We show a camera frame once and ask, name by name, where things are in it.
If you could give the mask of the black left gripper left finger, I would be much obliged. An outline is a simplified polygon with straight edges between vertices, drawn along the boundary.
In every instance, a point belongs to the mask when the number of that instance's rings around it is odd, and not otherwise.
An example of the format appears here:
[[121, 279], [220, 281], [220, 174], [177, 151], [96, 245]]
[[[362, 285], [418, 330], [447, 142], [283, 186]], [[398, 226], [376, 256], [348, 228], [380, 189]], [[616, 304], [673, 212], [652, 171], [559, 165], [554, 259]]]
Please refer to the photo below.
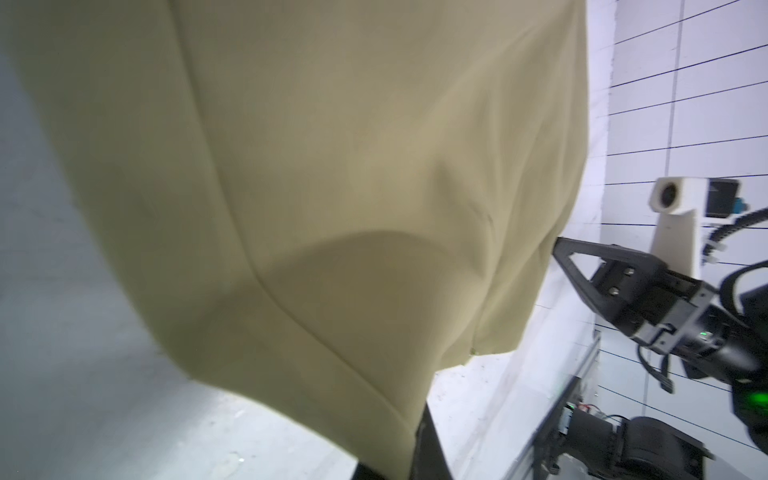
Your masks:
[[384, 477], [371, 467], [358, 462], [351, 480], [384, 480]]

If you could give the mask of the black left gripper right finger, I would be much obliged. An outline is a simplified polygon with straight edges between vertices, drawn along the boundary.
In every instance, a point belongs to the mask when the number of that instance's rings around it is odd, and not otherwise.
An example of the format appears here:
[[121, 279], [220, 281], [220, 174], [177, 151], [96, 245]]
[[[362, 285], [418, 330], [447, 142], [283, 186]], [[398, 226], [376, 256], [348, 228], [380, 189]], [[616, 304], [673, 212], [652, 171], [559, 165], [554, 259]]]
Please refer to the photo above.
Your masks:
[[416, 431], [410, 479], [453, 479], [428, 405], [425, 405]]

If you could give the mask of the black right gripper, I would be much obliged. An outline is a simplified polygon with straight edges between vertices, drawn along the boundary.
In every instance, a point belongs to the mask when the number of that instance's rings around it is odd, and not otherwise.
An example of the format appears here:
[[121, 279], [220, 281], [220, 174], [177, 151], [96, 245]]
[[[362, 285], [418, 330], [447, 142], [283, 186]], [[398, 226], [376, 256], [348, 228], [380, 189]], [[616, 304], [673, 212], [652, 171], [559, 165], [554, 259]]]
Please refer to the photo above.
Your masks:
[[[600, 260], [590, 278], [572, 260], [576, 254]], [[667, 264], [658, 257], [618, 245], [559, 237], [552, 255], [594, 313], [639, 350], [663, 358], [659, 368], [644, 366], [662, 384], [671, 382], [672, 356], [681, 360], [690, 379], [749, 384], [762, 378], [762, 338], [751, 324], [725, 308], [722, 291], [664, 273]]]

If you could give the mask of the olive green skirt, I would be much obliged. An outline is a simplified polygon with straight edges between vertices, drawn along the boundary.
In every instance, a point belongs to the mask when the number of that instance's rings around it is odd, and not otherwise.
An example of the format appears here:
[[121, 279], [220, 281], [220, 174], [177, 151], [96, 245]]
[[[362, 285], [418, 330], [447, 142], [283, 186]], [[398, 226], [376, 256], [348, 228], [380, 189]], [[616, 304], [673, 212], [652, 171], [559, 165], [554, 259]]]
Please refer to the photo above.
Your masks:
[[5, 1], [112, 271], [188, 375], [389, 479], [514, 350], [588, 149], [582, 1]]

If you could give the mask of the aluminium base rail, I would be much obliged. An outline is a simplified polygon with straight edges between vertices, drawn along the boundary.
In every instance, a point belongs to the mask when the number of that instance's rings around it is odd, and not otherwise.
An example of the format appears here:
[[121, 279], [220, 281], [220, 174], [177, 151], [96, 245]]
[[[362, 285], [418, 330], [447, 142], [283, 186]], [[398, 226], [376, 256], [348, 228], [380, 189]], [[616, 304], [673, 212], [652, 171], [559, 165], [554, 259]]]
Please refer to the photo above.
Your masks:
[[600, 350], [600, 334], [593, 330], [588, 337], [578, 368], [571, 375], [562, 392], [555, 398], [544, 420], [534, 431], [521, 455], [508, 469], [504, 479], [590, 479], [587, 468], [576, 459], [561, 454], [556, 461], [551, 457], [560, 435], [559, 422], [567, 406], [576, 407], [589, 397], [588, 378], [593, 375]]

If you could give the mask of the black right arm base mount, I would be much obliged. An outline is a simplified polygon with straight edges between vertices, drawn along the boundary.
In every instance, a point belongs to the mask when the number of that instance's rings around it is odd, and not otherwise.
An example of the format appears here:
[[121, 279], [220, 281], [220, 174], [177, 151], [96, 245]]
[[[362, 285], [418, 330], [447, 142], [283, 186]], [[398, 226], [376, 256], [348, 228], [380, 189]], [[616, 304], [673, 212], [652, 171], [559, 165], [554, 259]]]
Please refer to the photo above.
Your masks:
[[703, 479], [705, 461], [715, 458], [702, 442], [657, 419], [614, 425], [570, 403], [554, 409], [533, 448], [535, 479], [559, 474], [563, 455], [598, 479]]

